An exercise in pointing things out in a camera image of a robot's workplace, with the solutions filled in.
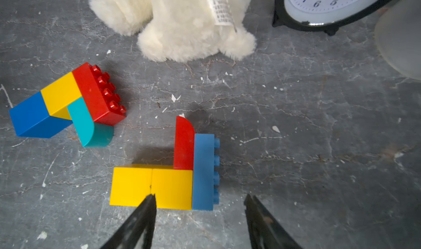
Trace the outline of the small red lego brick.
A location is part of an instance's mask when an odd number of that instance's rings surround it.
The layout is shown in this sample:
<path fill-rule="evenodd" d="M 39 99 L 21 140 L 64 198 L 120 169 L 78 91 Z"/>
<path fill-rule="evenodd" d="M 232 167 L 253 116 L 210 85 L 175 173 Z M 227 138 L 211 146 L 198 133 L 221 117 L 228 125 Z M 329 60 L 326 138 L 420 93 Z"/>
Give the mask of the small red lego brick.
<path fill-rule="evenodd" d="M 194 143 L 195 130 L 192 124 L 185 117 L 177 116 L 173 161 L 175 170 L 194 169 Z"/>

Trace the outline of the long red lego brick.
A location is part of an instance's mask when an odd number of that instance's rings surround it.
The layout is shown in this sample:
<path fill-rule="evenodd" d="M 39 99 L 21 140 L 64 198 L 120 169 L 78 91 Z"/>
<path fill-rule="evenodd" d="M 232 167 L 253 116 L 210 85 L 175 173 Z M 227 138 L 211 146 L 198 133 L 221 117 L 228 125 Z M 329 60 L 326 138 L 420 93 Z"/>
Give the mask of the long red lego brick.
<path fill-rule="evenodd" d="M 115 126 L 126 118 L 126 108 L 110 81 L 110 75 L 97 65 L 84 63 L 72 71 L 94 122 Z"/>

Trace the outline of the small blue lego brick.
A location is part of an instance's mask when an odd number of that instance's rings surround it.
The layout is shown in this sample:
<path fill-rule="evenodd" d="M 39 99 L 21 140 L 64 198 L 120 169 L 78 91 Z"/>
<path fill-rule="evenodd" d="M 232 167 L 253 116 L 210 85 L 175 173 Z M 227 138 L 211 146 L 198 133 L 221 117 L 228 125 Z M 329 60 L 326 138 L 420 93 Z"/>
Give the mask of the small blue lego brick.
<path fill-rule="evenodd" d="M 51 138 L 69 127 L 71 120 L 50 116 L 41 92 L 9 111 L 18 137 Z"/>

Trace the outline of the yellow lego brick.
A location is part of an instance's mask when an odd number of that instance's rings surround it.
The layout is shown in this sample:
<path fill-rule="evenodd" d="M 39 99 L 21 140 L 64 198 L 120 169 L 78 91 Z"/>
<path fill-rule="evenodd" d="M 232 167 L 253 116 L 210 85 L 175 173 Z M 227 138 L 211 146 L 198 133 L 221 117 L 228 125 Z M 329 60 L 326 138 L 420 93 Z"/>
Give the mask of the yellow lego brick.
<path fill-rule="evenodd" d="M 41 94 L 49 115 L 66 120 L 71 120 L 68 105 L 82 96 L 72 72 L 43 88 Z"/>
<path fill-rule="evenodd" d="M 152 168 L 115 167 L 110 205 L 138 207 L 151 194 Z"/>
<path fill-rule="evenodd" d="M 151 193 L 158 208 L 192 210 L 193 171 L 153 169 Z"/>

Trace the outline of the long blue lego brick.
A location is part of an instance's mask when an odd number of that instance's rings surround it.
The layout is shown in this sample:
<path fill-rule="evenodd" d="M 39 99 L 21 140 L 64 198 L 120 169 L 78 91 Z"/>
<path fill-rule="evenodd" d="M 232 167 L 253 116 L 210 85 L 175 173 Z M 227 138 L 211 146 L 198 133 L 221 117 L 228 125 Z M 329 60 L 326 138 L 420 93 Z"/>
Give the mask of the long blue lego brick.
<path fill-rule="evenodd" d="M 220 139 L 213 134 L 196 134 L 194 144 L 194 174 L 192 209 L 211 211 L 219 204 L 220 176 L 216 167 L 220 157 L 216 154 Z"/>

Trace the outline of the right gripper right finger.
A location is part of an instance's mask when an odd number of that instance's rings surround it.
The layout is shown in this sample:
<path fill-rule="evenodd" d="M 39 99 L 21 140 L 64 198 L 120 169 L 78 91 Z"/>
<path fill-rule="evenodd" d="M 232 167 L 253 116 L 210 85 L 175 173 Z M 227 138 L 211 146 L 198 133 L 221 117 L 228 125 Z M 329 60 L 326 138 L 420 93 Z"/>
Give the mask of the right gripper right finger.
<path fill-rule="evenodd" d="M 248 194 L 244 205 L 253 249 L 302 249 L 255 195 Z"/>

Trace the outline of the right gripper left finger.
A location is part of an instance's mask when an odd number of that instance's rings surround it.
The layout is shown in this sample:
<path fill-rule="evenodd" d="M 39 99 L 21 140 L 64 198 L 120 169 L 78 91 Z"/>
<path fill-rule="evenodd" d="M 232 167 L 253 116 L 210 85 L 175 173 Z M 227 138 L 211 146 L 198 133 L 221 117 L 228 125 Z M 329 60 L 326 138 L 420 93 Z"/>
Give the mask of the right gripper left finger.
<path fill-rule="evenodd" d="M 155 195 L 148 195 L 101 249 L 150 249 L 155 230 Z"/>

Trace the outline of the teal lego brick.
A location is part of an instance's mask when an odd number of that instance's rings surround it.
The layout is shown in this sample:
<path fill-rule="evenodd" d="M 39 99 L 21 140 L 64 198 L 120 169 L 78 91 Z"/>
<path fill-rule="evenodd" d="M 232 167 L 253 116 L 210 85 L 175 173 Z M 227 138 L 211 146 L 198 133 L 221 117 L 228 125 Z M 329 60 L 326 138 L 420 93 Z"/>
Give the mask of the teal lego brick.
<path fill-rule="evenodd" d="M 114 136 L 114 127 L 95 123 L 81 97 L 68 106 L 81 144 L 85 148 L 107 147 Z"/>

